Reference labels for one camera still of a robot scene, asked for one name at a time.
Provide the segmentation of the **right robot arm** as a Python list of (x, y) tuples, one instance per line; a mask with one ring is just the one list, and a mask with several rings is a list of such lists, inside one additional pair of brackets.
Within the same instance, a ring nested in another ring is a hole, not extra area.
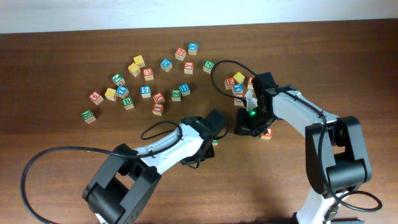
[(238, 109), (234, 133), (258, 137), (274, 121), (284, 120), (305, 138), (305, 165), (311, 189), (289, 223), (333, 223), (341, 206), (367, 212), (347, 203), (351, 195), (373, 194), (359, 187), (372, 171), (361, 124), (354, 116), (339, 117), (323, 111), (290, 85), (278, 86), (271, 73), (256, 75), (252, 86), (257, 101), (245, 96)]

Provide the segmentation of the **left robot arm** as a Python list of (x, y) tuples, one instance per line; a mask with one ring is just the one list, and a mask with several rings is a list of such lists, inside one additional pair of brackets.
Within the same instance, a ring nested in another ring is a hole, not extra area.
[(225, 115), (212, 110), (205, 118), (183, 118), (162, 139), (131, 149), (114, 149), (83, 191), (82, 197), (101, 223), (134, 223), (152, 196), (162, 174), (177, 163), (198, 168), (214, 157), (212, 142), (228, 127)]

